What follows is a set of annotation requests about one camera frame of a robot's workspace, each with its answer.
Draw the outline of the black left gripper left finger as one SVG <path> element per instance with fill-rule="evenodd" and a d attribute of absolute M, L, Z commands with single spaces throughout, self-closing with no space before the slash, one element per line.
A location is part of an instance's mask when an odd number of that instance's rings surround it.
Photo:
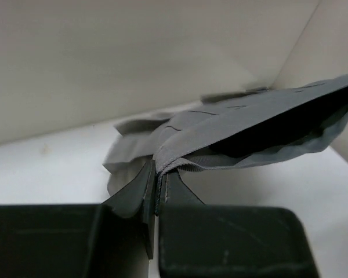
<path fill-rule="evenodd" d="M 0 277 L 147 277 L 155 164 L 100 204 L 0 206 Z"/>

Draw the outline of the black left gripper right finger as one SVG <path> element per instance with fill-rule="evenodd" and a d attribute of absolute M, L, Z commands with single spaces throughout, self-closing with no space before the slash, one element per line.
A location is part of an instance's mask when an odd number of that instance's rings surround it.
<path fill-rule="evenodd" d="M 161 277 L 318 277 L 300 219 L 281 207 L 205 204 L 177 171 L 161 184 Z"/>

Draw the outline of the grey pleated skirt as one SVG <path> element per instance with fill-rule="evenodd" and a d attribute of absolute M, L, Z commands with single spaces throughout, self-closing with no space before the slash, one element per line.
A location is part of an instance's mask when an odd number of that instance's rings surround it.
<path fill-rule="evenodd" d="M 264 166 L 321 152 L 348 123 L 348 75 L 282 90 L 203 96 L 188 110 L 116 125 L 103 163 L 109 194 L 153 160 L 159 177 L 174 169 Z"/>

